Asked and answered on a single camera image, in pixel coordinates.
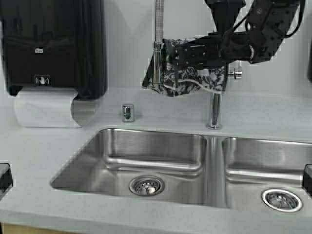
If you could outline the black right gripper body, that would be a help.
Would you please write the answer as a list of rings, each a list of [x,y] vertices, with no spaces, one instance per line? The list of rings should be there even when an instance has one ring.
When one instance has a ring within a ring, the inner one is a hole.
[[[237,60],[251,61],[254,48],[245,34],[209,34],[191,39],[171,39],[170,58],[178,68],[220,67]]]

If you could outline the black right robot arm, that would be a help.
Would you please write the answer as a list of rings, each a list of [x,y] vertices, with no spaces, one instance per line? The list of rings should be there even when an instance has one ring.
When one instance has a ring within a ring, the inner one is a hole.
[[[304,0],[255,0],[236,22],[244,0],[207,0],[216,32],[181,44],[168,43],[167,53],[178,68],[219,67],[234,61],[269,61],[283,40],[300,28]]]

